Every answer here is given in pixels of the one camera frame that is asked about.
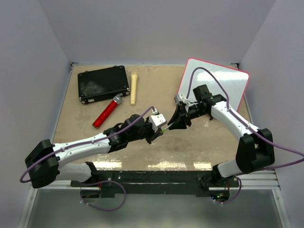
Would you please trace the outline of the pink framed whiteboard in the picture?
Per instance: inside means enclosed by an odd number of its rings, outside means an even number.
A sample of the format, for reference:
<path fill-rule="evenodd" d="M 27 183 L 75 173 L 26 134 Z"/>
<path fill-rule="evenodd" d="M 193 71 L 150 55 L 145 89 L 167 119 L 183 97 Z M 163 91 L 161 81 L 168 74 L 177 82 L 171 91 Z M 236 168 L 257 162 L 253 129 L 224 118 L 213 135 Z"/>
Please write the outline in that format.
<path fill-rule="evenodd" d="M 250 75 L 247 72 L 220 65 L 201 59 L 188 59 L 178 94 L 189 95 L 188 99 L 195 102 L 193 89 L 200 85 L 207 85 L 213 95 L 225 96 L 216 81 L 219 81 L 229 96 L 229 105 L 238 110 L 242 97 L 248 85 Z"/>

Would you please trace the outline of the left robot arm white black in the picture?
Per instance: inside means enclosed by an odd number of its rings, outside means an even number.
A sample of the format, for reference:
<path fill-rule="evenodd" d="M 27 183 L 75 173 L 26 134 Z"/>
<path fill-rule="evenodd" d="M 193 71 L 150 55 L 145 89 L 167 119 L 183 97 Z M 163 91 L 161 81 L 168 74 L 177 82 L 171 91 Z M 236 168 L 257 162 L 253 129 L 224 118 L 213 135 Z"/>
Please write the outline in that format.
<path fill-rule="evenodd" d="M 42 140 L 25 159 L 29 181 L 35 189 L 60 180 L 94 186 L 98 182 L 98 174 L 93 163 L 75 164 L 76 160 L 122 150 L 128 143 L 137 140 L 145 139 L 147 143 L 152 143 L 162 135 L 162 127 L 166 123 L 162 114 L 147 118 L 133 114 L 123 123 L 90 138 L 55 144 L 49 139 Z"/>

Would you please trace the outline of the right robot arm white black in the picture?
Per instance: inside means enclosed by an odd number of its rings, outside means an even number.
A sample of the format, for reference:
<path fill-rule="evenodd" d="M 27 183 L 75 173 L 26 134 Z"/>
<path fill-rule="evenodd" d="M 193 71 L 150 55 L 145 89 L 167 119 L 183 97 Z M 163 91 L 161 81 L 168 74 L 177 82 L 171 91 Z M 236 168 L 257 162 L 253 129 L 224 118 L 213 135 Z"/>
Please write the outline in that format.
<path fill-rule="evenodd" d="M 275 162 L 272 133 L 251 125 L 241 115 L 234 112 L 228 100 L 221 94 L 213 95 L 207 85 L 193 89 L 196 101 L 190 102 L 182 94 L 176 94 L 175 112 L 168 123 L 169 130 L 186 129 L 192 119 L 208 115 L 220 121 L 238 140 L 236 157 L 213 166 L 209 178 L 204 182 L 221 187 L 237 174 L 249 174 L 261 170 Z"/>

